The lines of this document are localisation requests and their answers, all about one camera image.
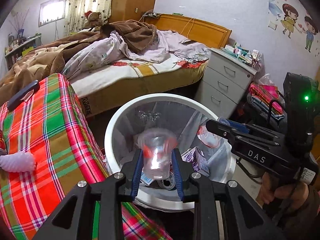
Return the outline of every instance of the metal screw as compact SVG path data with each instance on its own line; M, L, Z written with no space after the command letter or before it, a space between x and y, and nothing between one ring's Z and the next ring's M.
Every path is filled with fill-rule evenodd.
M201 177L201 174L199 172L194 172L191 174L191 176L194 178L194 179L199 179Z
M113 175L116 179L121 179L123 177L123 173L117 172Z
M78 182L78 187L85 187L87 185L87 182L85 180L81 180Z
M238 186L238 183L236 181L234 181L234 180L230 180L228 182L228 185L229 185L229 187L236 187L236 186Z

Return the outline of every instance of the wooden headboard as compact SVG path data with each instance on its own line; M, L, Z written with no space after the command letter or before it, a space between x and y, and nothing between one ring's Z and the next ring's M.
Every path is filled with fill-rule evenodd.
M210 48L216 49L225 47L232 32L214 23L170 14L162 14L159 19L145 17L145 22L155 25L158 30L175 31L183 36L188 36L190 40L198 41Z

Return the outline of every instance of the window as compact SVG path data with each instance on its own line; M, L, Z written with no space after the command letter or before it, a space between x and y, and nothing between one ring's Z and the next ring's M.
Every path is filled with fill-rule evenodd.
M50 0L40 4L39 27L64 18L66 0Z

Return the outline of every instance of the white wall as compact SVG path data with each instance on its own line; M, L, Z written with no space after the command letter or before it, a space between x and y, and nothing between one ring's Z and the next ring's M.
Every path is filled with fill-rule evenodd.
M279 16L269 11L269 0L156 0L157 13L182 13L187 17L222 25L232 30L231 38L239 41L244 48L258 49L264 54L265 71L271 74L276 86L282 90L287 72L303 74L314 78L319 67L320 33L309 53L306 49L306 34L296 29L288 38L284 35L281 20L284 19L282 4L288 3L299 13L298 24L306 29L305 8L298 0L270 0L280 8ZM277 24L274 31L268 28L269 20Z
M23 36L28 37L34 36L37 32L41 33L42 44L48 44L54 41L54 34L56 29L55 22L38 27L40 4L46 1L49 0L19 0L13 7L13 10L15 12L20 13L24 13L29 8L28 15L23 25ZM57 21L59 38L64 37L64 25L64 19Z
M11 14L8 15L0 28L0 78L2 78L8 71L7 61L4 57L4 48L8 47L8 35L10 33L15 33L15 30L9 20L13 22Z

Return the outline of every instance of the teddy bear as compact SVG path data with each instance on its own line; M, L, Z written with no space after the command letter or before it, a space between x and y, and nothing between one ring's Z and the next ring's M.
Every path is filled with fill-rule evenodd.
M96 31L99 31L100 26L103 25L102 15L100 12L92 12L87 11L84 16L88 20L87 23L84 25L84 29L94 28Z

